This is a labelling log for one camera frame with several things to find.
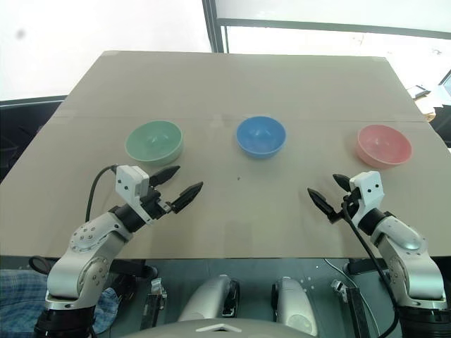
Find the wall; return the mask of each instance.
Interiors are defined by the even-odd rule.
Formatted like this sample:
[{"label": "wall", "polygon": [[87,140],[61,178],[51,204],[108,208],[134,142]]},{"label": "wall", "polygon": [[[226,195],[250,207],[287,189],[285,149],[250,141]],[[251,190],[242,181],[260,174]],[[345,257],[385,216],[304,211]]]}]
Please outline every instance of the wall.
[{"label": "wall", "polygon": [[112,49],[210,52],[202,0],[0,0],[0,101],[66,95]]}]

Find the blue plaid fabric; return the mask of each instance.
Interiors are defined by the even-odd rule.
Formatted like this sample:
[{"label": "blue plaid fabric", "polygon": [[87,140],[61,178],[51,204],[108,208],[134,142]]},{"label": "blue plaid fabric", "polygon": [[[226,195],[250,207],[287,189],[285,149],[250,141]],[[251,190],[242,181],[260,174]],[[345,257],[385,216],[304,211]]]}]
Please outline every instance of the blue plaid fabric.
[{"label": "blue plaid fabric", "polygon": [[[31,337],[44,310],[47,277],[31,270],[0,270],[0,337]],[[119,300],[112,288],[102,292],[95,309],[94,331],[108,329]]]}]

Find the table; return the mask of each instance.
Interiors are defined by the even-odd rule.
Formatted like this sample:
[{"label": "table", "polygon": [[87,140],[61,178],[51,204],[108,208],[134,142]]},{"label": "table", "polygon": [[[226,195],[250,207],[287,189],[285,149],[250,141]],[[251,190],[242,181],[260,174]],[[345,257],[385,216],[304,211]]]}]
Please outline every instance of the table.
[{"label": "table", "polygon": [[[234,140],[243,118],[270,115],[285,148],[266,161]],[[333,173],[371,168],[354,154],[357,131],[393,126],[410,139],[410,162],[382,170],[390,210],[450,255],[451,156],[383,58],[107,51],[81,79],[0,186],[1,255],[60,256],[83,223],[87,195],[106,165],[139,165],[124,141],[166,119],[185,136],[176,176],[159,190],[174,200],[204,181],[177,215],[143,227],[119,258],[365,257],[344,222],[330,225],[307,194],[335,206]],[[92,217],[123,202],[103,176]]]}]

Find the blue bowl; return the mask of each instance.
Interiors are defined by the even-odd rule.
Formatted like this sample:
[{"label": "blue bowl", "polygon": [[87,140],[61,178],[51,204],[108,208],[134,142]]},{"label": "blue bowl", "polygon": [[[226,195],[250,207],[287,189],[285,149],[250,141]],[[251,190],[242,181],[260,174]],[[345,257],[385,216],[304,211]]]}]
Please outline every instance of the blue bowl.
[{"label": "blue bowl", "polygon": [[270,158],[283,148],[285,128],[273,118],[255,116],[241,122],[237,128],[237,142],[254,158]]}]

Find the black cable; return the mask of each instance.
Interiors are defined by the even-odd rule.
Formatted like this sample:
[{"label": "black cable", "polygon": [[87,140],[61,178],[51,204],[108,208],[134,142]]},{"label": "black cable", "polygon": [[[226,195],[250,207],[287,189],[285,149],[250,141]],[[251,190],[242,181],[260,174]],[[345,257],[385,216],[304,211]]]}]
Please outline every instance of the black cable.
[{"label": "black cable", "polygon": [[90,338],[97,338],[97,334],[92,326],[89,327],[89,334],[91,335]]},{"label": "black cable", "polygon": [[390,296],[390,299],[392,301],[393,304],[393,311],[394,316],[393,316],[393,322],[390,325],[390,327],[383,333],[381,334],[378,338],[385,338],[387,337],[390,333],[393,332],[393,330],[396,328],[398,321],[399,321],[399,314],[397,312],[397,304],[396,304],[396,299],[395,299],[395,295],[393,294],[393,291],[390,287],[390,285],[388,284],[387,281],[387,277],[384,275],[381,266],[379,265],[378,261],[376,260],[376,257],[374,257],[373,252],[371,251],[371,249],[368,247],[368,244],[366,244],[365,240],[363,239],[363,237],[359,234],[359,231],[357,230],[357,228],[354,226],[354,223],[352,222],[352,219],[350,217],[350,214],[347,210],[348,204],[347,201],[344,201],[341,204],[342,208],[343,208],[343,214],[344,214],[344,219],[345,221],[351,226],[352,231],[355,233],[355,235],[357,236],[357,238],[359,239],[360,243],[362,244],[362,246],[364,247],[365,251],[368,253],[369,257],[371,258],[371,260],[374,263],[374,266],[376,267],[379,276],[381,276],[382,282],[384,287],[387,289],[388,295]]},{"label": "black cable", "polygon": [[94,191],[96,189],[97,182],[99,181],[100,177],[108,170],[111,170],[113,173],[116,172],[117,164],[109,165],[108,167],[103,168],[99,171],[96,178],[94,178],[94,181],[91,186],[91,191],[89,192],[89,198],[87,200],[87,207],[86,207],[86,217],[85,222],[89,221],[89,216],[91,214],[91,206],[92,206],[92,199],[94,198]]}]

